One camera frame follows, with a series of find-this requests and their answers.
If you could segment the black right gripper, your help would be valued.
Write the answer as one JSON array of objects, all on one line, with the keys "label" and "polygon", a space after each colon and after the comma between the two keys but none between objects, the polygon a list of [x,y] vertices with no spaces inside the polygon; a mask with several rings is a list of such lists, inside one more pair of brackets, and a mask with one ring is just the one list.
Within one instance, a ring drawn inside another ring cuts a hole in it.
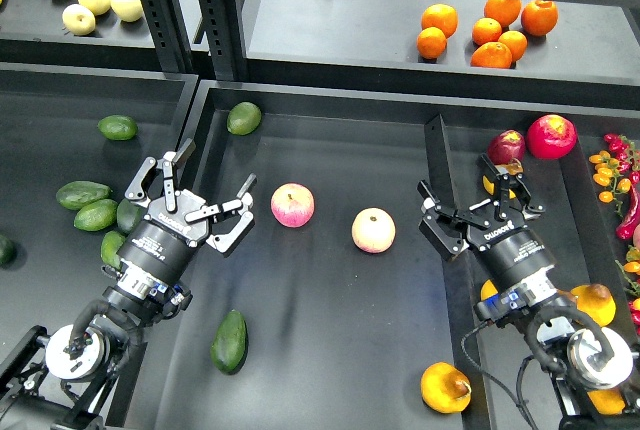
[{"label": "black right gripper", "polygon": [[[471,210],[444,205],[426,180],[417,190],[423,201],[419,230],[445,261],[451,261],[469,246],[498,290],[518,286],[526,278],[555,267],[556,260],[525,220],[539,218],[545,206],[529,188],[520,160],[494,164],[486,153],[480,156],[483,180],[493,185],[492,202],[480,202]],[[518,210],[511,206],[516,199]]]}]

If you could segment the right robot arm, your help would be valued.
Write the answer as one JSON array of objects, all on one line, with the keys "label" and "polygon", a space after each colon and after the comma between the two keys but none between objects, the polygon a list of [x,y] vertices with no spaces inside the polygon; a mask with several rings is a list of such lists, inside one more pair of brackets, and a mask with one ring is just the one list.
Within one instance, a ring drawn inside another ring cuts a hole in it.
[{"label": "right robot arm", "polygon": [[419,182],[420,231],[447,261],[467,250],[476,255],[497,290],[475,304],[477,327],[518,330],[528,358],[552,381],[560,428],[638,428],[639,388],[632,380],[637,349],[549,279],[556,261],[529,226],[545,207],[532,196],[525,175],[498,168],[487,155],[480,161],[494,191],[468,208],[444,204],[428,181]]}]

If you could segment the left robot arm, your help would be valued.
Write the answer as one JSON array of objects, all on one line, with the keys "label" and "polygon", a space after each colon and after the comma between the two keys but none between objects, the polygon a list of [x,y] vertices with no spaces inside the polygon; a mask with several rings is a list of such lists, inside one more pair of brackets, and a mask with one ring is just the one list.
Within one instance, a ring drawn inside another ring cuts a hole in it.
[{"label": "left robot arm", "polygon": [[236,196],[210,204],[176,186],[195,149],[186,140],[160,159],[146,158],[125,192],[141,221],[106,266],[115,284],[54,333],[36,325],[1,364],[4,429],[102,429],[100,411],[146,348],[145,332],[184,311],[193,298],[182,282],[196,251],[230,255],[254,225],[250,174]]}]

